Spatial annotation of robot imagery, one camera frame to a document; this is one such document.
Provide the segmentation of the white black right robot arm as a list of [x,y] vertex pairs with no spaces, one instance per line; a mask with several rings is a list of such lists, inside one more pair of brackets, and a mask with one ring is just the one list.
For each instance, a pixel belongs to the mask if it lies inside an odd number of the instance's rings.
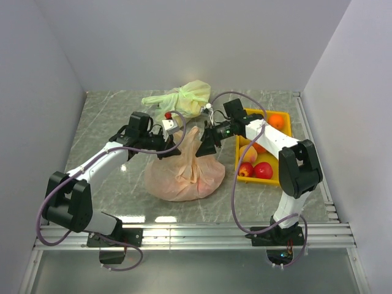
[[242,228],[242,231],[249,238],[259,239],[264,246],[285,245],[301,233],[298,221],[303,206],[323,179],[315,146],[308,139],[299,141],[269,125],[265,112],[247,114],[239,99],[224,103],[224,109],[227,115],[224,122],[205,121],[196,156],[215,154],[221,141],[234,135],[258,143],[272,154],[279,166],[281,200],[269,227],[261,230]]

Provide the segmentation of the translucent orange plastic bag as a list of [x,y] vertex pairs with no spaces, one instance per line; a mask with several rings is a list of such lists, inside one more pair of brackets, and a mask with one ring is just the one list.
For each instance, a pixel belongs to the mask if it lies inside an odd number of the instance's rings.
[[225,167],[213,155],[196,157],[199,128],[187,131],[181,154],[152,160],[145,168],[146,191],[162,200],[185,202],[211,195],[225,177]]

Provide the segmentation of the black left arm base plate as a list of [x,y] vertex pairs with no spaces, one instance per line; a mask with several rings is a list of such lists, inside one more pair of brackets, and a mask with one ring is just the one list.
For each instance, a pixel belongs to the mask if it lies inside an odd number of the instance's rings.
[[122,228],[111,235],[89,232],[87,247],[121,247],[120,243],[127,243],[136,247],[141,246],[143,238],[142,228]]

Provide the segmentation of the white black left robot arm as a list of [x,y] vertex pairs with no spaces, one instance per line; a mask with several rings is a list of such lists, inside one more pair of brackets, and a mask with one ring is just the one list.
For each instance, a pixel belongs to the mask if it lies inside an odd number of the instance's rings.
[[94,209],[92,196],[114,169],[138,153],[155,154],[160,159],[179,155],[179,146],[173,139],[179,131],[176,116],[180,116],[177,111],[164,114],[160,130],[154,134],[152,117],[135,111],[128,124],[110,137],[95,156],[67,173],[53,173],[36,220],[38,239],[47,246],[51,244],[40,232],[40,222],[45,219],[69,233],[90,232],[109,246],[120,244],[124,238],[122,220]]

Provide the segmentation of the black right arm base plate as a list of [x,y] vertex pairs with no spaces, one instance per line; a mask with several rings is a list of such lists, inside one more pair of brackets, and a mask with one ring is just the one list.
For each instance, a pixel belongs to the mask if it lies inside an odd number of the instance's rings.
[[302,246],[305,242],[302,228],[296,223],[290,228],[282,229],[274,227],[263,234],[247,234],[252,246],[276,247],[276,246]]

